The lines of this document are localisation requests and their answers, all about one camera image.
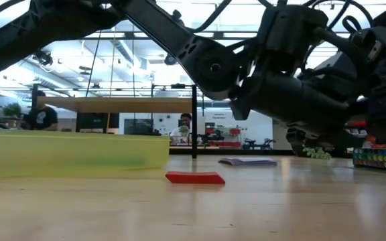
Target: black t-shirt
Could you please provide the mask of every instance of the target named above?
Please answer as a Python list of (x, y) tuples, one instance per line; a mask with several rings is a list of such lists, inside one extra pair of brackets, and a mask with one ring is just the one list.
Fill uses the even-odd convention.
[(53, 108), (46, 106), (42, 110), (31, 111), (27, 119), (32, 129), (42, 130), (58, 123), (58, 113)]

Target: yellow plastic bin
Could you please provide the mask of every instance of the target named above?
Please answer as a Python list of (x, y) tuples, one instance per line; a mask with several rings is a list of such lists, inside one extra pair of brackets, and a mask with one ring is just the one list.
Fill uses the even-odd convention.
[(117, 177), (168, 156), (168, 137), (0, 130), (0, 178)]

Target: colorful box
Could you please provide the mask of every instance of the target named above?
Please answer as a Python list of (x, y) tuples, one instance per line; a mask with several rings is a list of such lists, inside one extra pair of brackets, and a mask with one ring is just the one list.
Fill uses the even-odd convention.
[(386, 170), (386, 148), (354, 149), (352, 163), (359, 167), (374, 167)]

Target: book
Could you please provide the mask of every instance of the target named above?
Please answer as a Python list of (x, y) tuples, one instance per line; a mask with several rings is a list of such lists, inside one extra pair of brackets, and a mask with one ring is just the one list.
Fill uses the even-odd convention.
[(222, 158), (219, 163), (238, 166), (238, 165), (277, 165), (277, 162), (272, 158)]

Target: red foam block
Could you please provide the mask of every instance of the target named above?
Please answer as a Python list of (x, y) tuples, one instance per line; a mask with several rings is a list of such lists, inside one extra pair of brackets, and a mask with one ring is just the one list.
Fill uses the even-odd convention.
[(210, 172), (183, 172), (169, 171), (166, 178), (171, 183), (183, 184), (225, 184), (226, 181), (215, 171)]

